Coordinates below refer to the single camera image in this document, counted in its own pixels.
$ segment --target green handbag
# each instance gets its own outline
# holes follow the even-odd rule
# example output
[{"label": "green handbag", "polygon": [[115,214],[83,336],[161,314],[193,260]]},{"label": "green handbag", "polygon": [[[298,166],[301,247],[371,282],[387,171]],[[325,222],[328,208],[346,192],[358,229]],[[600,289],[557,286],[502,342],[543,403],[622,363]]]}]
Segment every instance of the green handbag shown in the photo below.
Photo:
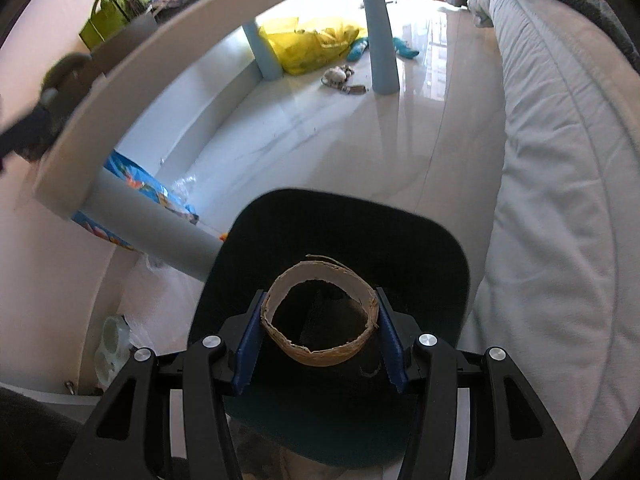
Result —
[{"label": "green handbag", "polygon": [[134,2],[147,5],[151,0],[95,0],[91,10],[91,17],[80,31],[82,42],[93,50],[107,40],[135,18],[139,12]]}]

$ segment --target bed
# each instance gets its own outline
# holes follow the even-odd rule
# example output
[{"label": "bed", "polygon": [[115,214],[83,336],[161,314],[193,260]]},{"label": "bed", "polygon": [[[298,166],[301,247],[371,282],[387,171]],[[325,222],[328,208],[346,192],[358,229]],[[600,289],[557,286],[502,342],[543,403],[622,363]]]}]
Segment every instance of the bed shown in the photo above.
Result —
[{"label": "bed", "polygon": [[495,27],[507,141],[459,346],[506,349],[592,478],[640,406],[640,76],[560,1],[468,7]]}]

